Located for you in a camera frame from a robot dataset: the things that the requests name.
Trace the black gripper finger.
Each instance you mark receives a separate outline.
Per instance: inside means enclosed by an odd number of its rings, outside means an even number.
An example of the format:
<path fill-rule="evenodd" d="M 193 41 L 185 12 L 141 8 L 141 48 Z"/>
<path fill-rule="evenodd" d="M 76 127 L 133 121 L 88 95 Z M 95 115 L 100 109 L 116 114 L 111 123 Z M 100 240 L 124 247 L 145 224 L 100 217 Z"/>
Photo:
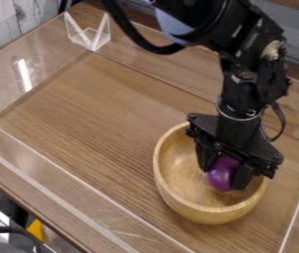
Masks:
<path fill-rule="evenodd" d="M 243 190 L 254 177 L 260 176 L 260 170 L 250 163 L 242 163 L 238 166 L 232 179 L 232 188 L 235 190 Z"/>
<path fill-rule="evenodd" d="M 197 165 L 204 173 L 209 171 L 209 167 L 213 164 L 216 157 L 221 151 L 221 144 L 219 142 L 201 142 L 200 140 L 195 141 L 195 151 L 196 151 L 196 160 Z"/>

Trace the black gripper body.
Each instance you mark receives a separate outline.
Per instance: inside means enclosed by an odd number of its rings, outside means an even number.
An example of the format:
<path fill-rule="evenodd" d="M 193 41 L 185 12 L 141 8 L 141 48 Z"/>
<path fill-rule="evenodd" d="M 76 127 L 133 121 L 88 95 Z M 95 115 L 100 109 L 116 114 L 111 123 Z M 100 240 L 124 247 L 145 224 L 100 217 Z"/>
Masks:
<path fill-rule="evenodd" d="M 262 176 L 274 178 L 283 155 L 262 134 L 259 118 L 235 121 L 223 115 L 189 113 L 187 121 L 185 133 L 193 141 L 219 142 L 220 154 L 234 157 L 240 164 L 252 164 Z"/>

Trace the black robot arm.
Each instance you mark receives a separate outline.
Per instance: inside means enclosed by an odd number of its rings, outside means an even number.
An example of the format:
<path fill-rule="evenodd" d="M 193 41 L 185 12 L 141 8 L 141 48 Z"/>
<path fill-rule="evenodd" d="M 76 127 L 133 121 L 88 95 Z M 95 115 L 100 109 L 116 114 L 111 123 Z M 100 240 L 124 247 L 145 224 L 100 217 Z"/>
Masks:
<path fill-rule="evenodd" d="M 275 21 L 250 0 L 144 0 L 153 6 L 168 45 L 152 44 L 132 25 L 116 0 L 101 0 L 119 28 L 147 51 L 167 55 L 191 45 L 219 53 L 223 89 L 216 115 L 187 115 L 197 165 L 220 191 L 242 190 L 255 176 L 271 178 L 283 155 L 271 145 L 262 116 L 287 95 L 286 37 Z"/>

